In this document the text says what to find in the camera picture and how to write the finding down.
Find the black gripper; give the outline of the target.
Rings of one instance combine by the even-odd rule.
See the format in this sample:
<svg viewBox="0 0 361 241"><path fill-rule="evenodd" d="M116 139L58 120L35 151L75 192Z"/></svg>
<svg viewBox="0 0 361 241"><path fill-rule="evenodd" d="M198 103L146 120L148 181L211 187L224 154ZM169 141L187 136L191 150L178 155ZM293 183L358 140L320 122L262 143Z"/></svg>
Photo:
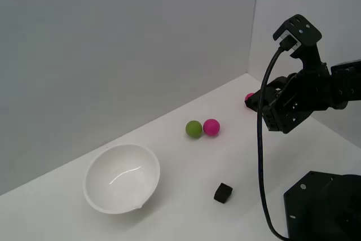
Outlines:
<svg viewBox="0 0 361 241"><path fill-rule="evenodd" d="M258 111L261 91L246 96L246 107ZM331 75L327 66L301 70L289 79L277 77L266 86L266 98L275 98L262 108L269 131L289 133L314 111L332 106Z"/></svg>

